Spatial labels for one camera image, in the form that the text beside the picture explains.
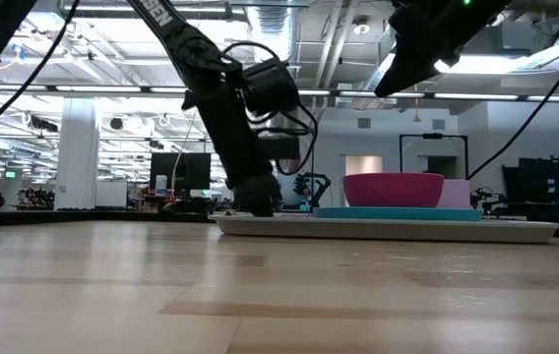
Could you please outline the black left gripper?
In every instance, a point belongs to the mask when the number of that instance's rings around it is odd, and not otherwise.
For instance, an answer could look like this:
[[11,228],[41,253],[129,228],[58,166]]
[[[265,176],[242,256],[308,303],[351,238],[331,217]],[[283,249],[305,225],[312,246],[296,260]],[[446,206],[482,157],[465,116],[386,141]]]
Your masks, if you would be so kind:
[[300,157],[299,138],[260,139],[251,130],[244,101],[231,88],[195,93],[195,107],[234,190],[234,208],[269,217],[282,205],[280,184],[271,160]]

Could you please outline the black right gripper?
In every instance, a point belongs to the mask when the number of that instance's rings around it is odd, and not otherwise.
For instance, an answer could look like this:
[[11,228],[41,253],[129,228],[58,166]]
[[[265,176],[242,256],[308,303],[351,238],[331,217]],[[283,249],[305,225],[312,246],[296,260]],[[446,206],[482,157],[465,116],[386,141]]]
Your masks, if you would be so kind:
[[392,0],[396,56],[375,88],[386,97],[437,75],[434,63],[456,64],[463,47],[511,0]]

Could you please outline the magenta bowl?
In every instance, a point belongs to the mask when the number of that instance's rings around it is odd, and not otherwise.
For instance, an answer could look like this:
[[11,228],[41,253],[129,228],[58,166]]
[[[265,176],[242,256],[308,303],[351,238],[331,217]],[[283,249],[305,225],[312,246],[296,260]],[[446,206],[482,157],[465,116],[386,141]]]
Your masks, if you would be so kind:
[[351,207],[435,207],[445,178],[435,173],[363,173],[342,178]]

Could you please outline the pink cup with handle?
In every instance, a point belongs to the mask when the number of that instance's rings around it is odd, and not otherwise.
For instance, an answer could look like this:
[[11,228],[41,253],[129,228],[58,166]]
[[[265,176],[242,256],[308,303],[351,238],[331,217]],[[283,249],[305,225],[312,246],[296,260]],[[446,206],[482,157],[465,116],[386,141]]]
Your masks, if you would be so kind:
[[471,209],[469,181],[446,179],[437,207]]

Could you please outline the blue round plate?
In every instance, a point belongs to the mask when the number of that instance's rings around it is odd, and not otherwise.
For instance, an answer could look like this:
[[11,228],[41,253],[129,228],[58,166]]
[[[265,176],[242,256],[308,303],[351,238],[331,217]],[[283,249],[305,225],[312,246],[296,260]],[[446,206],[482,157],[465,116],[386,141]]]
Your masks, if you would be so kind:
[[316,218],[334,219],[391,219],[425,221],[478,221],[481,212],[476,209],[436,207],[317,207]]

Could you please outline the grey plastic tray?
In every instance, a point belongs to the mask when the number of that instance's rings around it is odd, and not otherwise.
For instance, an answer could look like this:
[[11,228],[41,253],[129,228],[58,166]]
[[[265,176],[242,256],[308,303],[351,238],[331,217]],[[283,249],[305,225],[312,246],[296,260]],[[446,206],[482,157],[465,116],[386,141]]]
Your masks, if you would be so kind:
[[546,244],[559,223],[513,220],[333,219],[279,215],[211,215],[226,235],[423,242]]

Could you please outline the person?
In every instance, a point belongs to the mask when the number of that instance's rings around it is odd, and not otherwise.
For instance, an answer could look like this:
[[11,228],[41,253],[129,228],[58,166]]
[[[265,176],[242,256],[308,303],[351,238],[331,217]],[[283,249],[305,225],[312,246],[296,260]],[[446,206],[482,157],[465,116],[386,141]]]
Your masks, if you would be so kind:
[[297,167],[300,165],[301,161],[299,159],[286,160],[280,164],[286,175],[278,173],[277,178],[280,185],[280,193],[282,198],[282,208],[283,209],[297,209],[301,210],[302,205],[307,205],[309,202],[310,191],[305,188],[302,195],[295,191],[297,187],[296,179],[298,174],[296,173]]

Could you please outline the black monitor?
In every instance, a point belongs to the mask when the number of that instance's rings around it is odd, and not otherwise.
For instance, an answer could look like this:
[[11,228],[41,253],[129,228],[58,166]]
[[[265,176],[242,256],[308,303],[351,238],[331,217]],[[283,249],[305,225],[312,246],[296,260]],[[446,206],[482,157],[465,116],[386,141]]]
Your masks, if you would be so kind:
[[209,153],[153,153],[150,188],[155,189],[157,175],[165,175],[167,188],[170,188],[172,171],[175,171],[174,187],[176,190],[208,190],[211,184],[211,164],[212,158]]

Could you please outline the white board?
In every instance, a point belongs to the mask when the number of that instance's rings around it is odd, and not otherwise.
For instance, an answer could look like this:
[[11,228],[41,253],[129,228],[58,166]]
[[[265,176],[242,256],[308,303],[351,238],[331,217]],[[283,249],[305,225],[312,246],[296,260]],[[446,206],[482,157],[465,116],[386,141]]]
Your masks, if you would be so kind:
[[113,181],[96,183],[95,206],[96,207],[126,207],[127,206],[126,181]]

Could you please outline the black background equipment rack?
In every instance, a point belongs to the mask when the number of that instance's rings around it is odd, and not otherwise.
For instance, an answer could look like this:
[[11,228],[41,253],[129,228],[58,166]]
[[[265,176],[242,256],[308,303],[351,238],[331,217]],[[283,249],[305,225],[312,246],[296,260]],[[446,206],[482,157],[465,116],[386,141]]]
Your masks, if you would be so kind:
[[508,215],[559,223],[559,157],[521,157],[502,174]]

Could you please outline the white building pillar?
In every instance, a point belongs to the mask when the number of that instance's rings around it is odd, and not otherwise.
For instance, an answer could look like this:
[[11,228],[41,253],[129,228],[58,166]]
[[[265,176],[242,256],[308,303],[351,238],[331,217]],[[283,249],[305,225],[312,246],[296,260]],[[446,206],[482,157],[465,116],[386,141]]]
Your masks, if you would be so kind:
[[93,98],[65,98],[63,103],[54,208],[92,209],[101,119]]

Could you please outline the black background station frame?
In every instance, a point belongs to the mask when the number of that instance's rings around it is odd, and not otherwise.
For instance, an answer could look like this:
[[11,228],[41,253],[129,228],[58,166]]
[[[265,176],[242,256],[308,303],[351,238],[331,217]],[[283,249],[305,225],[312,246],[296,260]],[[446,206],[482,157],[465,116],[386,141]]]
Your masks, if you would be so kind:
[[469,152],[468,152],[468,137],[466,135],[444,135],[441,133],[423,133],[423,134],[400,134],[398,136],[398,151],[399,151],[399,172],[404,172],[404,139],[405,138],[420,138],[422,140],[450,140],[454,143],[453,139],[462,140],[464,143],[464,161],[465,161],[465,179],[469,179]]

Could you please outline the silver ceiling duct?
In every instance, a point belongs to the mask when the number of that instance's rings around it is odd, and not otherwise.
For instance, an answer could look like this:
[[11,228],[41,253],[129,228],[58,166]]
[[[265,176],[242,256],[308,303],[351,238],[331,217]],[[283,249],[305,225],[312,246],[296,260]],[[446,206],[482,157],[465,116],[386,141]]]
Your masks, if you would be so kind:
[[250,6],[249,40],[273,50],[280,60],[290,61],[294,54],[299,11],[284,6]]

